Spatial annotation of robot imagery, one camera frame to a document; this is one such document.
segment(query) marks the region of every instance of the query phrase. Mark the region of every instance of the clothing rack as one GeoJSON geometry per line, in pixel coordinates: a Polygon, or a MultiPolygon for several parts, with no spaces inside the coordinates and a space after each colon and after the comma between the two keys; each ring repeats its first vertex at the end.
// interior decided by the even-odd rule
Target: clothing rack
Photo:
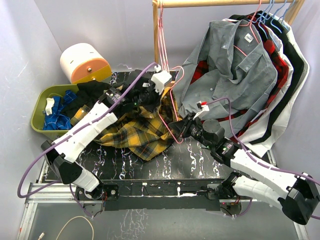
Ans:
{"type": "MultiPolygon", "coordinates": [[[[305,0],[275,0],[276,4],[291,3],[290,9],[285,15],[285,21],[291,25],[305,0]]],[[[233,6],[233,5],[257,5],[260,0],[163,0],[164,8],[188,8],[188,7],[208,7],[208,6],[233,6]]],[[[269,4],[270,0],[262,0],[262,4],[269,4]]],[[[152,0],[153,7],[153,37],[154,37],[154,61],[159,62],[158,51],[158,9],[159,0],[152,0]]]]}

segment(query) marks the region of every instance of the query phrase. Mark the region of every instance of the green laundry basket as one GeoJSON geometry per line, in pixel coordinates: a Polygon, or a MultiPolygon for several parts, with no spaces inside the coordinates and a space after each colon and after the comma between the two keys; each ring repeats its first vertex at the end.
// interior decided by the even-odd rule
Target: green laundry basket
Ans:
{"type": "Polygon", "coordinates": [[[77,93],[79,88],[76,84],[55,85],[48,87],[40,94],[32,113],[31,127],[36,132],[46,135],[51,140],[56,140],[57,138],[63,136],[68,132],[68,130],[42,130],[45,124],[46,113],[43,113],[43,111],[46,109],[47,98],[52,98],[53,96],[63,97],[67,90],[77,93]]]}

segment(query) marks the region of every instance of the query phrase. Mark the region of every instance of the black marble tabletop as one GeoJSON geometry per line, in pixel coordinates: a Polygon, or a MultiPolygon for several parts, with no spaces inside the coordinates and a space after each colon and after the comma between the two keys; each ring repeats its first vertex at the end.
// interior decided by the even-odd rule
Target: black marble tabletop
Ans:
{"type": "MultiPolygon", "coordinates": [[[[115,72],[110,82],[128,77],[128,72],[115,72]]],[[[105,180],[225,179],[232,171],[216,162],[208,149],[193,138],[174,143],[150,161],[143,161],[128,148],[101,146],[91,142],[80,154],[78,162],[105,180]]],[[[42,182],[57,180],[49,168],[42,182]]]]}

